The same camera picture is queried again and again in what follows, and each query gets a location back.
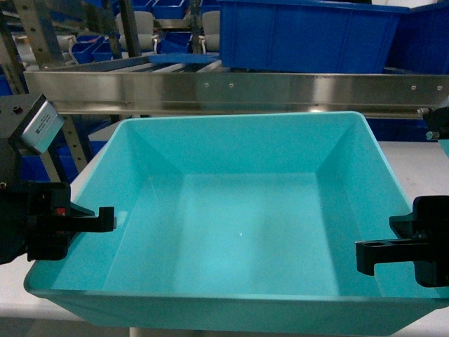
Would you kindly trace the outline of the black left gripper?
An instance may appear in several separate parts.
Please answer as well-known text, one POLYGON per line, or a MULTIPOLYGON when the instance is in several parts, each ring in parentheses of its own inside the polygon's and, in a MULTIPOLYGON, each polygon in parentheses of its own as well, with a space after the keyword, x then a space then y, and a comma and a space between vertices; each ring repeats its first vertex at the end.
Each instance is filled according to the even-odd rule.
POLYGON ((30 260, 59 260, 67 254, 68 241, 49 225, 58 216, 68 216, 75 232, 112 232, 116 229, 113 206, 95 213, 71 203, 68 182, 39 183, 22 179, 24 148, 13 137, 20 121, 13 116, 13 99, 1 97, 1 263, 26 254, 30 260))

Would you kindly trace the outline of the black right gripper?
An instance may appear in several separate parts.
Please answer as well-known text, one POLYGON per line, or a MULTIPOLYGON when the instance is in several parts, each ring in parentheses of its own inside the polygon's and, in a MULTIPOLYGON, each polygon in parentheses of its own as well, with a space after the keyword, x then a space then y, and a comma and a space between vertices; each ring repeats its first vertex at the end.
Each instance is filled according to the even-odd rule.
POLYGON ((399 239, 355 242, 356 269, 375 275, 375 266, 383 263, 413 261, 417 242, 428 244, 428 254, 414 260, 416 282, 423 287, 448 286, 448 196, 420 196, 413 201, 412 212, 391 216, 389 226, 399 239))

